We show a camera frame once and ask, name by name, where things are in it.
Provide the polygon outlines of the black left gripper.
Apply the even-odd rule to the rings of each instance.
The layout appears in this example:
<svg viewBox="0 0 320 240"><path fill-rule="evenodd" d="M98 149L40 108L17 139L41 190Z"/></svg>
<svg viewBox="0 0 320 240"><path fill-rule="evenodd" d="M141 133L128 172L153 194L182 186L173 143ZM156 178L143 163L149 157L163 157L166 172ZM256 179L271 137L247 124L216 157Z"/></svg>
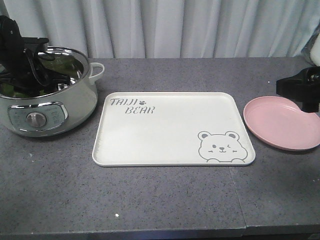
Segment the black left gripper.
<svg viewBox="0 0 320 240"><path fill-rule="evenodd" d="M38 53L47 50L48 42L46 37L22 37L17 22L2 15L0 64L4 72L0 74L0 83L22 89L44 89L45 92L58 91L58 85L70 86L69 75L46 69L39 60Z"/></svg>

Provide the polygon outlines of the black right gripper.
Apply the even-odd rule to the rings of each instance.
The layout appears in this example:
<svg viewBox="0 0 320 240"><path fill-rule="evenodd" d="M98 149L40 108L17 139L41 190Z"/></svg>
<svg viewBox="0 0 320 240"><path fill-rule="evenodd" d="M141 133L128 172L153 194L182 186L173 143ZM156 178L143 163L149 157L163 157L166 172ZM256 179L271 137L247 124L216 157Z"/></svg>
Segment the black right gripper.
<svg viewBox="0 0 320 240"><path fill-rule="evenodd" d="M294 76L276 81L276 93L284 98L302 102L301 110L316 113L320 104L320 67L305 68Z"/></svg>

